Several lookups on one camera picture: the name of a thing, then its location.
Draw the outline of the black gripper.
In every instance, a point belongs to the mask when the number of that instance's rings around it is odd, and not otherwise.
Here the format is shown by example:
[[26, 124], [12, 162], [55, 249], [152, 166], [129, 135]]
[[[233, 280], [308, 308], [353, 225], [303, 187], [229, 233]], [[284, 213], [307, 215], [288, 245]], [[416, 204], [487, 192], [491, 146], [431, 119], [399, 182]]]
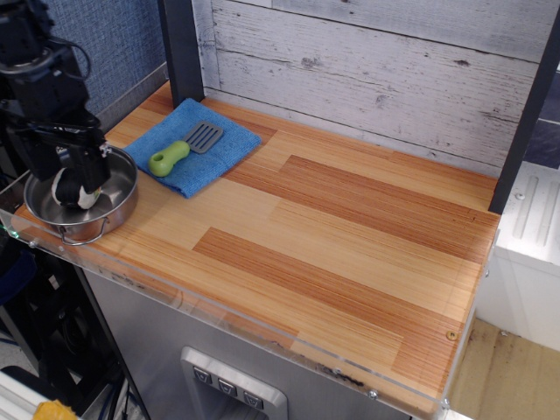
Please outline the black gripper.
[[1, 112], [15, 151], [37, 179], [71, 168], [86, 191], [95, 191], [110, 177], [112, 149], [86, 109], [86, 78], [72, 45], [1, 47]]

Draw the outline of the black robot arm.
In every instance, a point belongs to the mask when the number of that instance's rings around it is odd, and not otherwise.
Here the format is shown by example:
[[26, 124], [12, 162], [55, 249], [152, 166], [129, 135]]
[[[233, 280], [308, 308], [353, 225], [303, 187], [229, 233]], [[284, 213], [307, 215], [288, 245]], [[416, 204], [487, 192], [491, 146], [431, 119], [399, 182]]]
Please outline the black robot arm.
[[1, 3], [1, 128], [23, 164], [40, 180], [63, 166], [58, 151], [85, 191], [110, 176], [110, 147], [86, 104], [87, 76], [77, 45], [51, 34], [53, 21], [42, 1]]

